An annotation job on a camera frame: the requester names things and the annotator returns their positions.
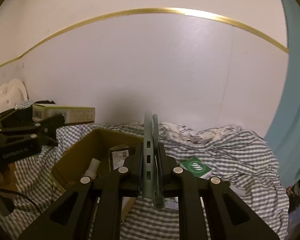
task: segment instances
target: striped fabric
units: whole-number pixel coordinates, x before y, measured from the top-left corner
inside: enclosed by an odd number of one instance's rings
[[[20,107],[31,105],[26,101]],[[50,169],[63,152],[90,131],[101,126],[75,125],[57,130],[58,147],[43,147],[42,152],[16,162],[17,187],[29,196],[44,211],[62,195],[62,190],[53,184]],[[218,176],[231,181],[238,188],[245,190],[242,199],[284,239],[288,227],[289,200],[285,189],[279,183],[278,162],[266,142],[252,131],[241,127],[221,129],[204,142],[191,141],[188,136],[180,142],[167,125],[160,125],[160,141],[164,144],[167,155],[178,162],[197,157],[213,170],[211,176]],[[108,127],[123,133],[141,136],[142,124],[114,125]],[[7,216],[0,215],[3,229],[17,239],[18,235],[36,218],[36,209],[27,200],[17,197],[16,209]],[[138,198],[130,213],[121,225],[121,239],[179,239],[178,211],[154,210],[150,199]]]

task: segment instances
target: brown box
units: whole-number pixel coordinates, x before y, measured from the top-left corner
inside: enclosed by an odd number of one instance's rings
[[[123,134],[118,131],[95,129],[80,141],[72,145],[51,169],[54,180],[62,189],[69,188],[69,182],[79,180],[89,167],[92,158],[100,160],[97,174],[109,174],[108,151],[110,148],[123,144],[130,147],[130,155],[135,154],[136,146],[142,137]],[[122,207],[122,220],[131,209],[135,198],[131,198]]]

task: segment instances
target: teal curtain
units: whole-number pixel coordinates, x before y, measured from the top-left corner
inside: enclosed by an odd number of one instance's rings
[[[300,179],[300,6],[282,0],[288,29],[289,65],[281,101],[265,139],[279,161],[280,181]]]

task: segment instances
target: gold tape strip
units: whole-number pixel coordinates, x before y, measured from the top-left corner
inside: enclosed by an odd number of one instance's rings
[[[199,17],[199,18],[205,18],[205,19],[209,19],[209,20],[213,20],[213,21],[217,21],[217,22],[222,22],[225,24],[229,24],[232,26],[235,26],[237,28],[243,29],[247,32],[250,32],[254,35],[259,36],[260,38],[263,38],[264,40],[270,42],[271,44],[273,44],[274,46],[278,47],[279,49],[283,50],[286,53],[289,53],[289,49],[287,47],[285,47],[284,45],[282,45],[281,43],[279,43],[278,41],[276,41],[275,39],[271,38],[269,35],[253,28],[250,27],[244,23],[238,22],[236,20],[233,20],[231,18],[222,16],[222,15],[218,15],[218,14],[214,14],[214,13],[210,13],[210,12],[205,12],[205,11],[199,11],[199,10],[193,10],[193,9],[184,9],[184,8],[140,8],[140,9],[130,9],[130,10],[124,10],[124,11],[118,11],[118,12],[113,12],[113,13],[107,13],[107,14],[103,14],[88,20],[84,20],[82,22],[78,22],[76,24],[73,24],[69,27],[66,27],[64,29],[62,29],[61,31],[58,31],[56,33],[54,33],[53,35],[45,38],[44,40],[40,41],[39,43],[37,43],[36,45],[34,45],[33,47],[31,47],[30,49],[28,49],[25,53],[23,53],[21,56],[9,60],[3,64],[0,65],[0,67],[7,65],[13,61],[16,61],[18,59],[21,59],[24,55],[28,54],[30,51],[32,51],[33,49],[37,48],[38,46],[40,46],[41,44],[45,43],[46,41],[49,41],[63,33],[66,33],[68,31],[71,31],[73,29],[79,28],[81,26],[90,24],[90,23],[94,23],[94,22],[98,22],[98,21],[102,21],[102,20],[106,20],[106,19],[110,19],[110,18],[114,18],[114,17],[120,17],[120,16],[127,16],[127,15],[134,15],[134,14],[145,14],[145,13],[173,13],[173,14],[183,14],[183,15],[187,15],[187,16],[194,16],[194,17]]]

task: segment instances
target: silver screw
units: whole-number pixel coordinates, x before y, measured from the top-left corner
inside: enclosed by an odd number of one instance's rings
[[[120,173],[126,173],[126,172],[128,172],[128,168],[127,168],[127,167],[120,167],[120,168],[118,169],[118,171],[119,171]]]
[[[210,181],[213,183],[213,184],[219,184],[221,182],[221,179],[219,179],[218,177],[212,177],[210,179]]]
[[[174,173],[182,173],[183,172],[183,168],[180,167],[175,167],[173,168]]]
[[[87,183],[90,182],[90,178],[89,178],[88,176],[84,176],[84,177],[82,177],[82,178],[80,179],[80,182],[81,182],[82,184],[87,184]]]

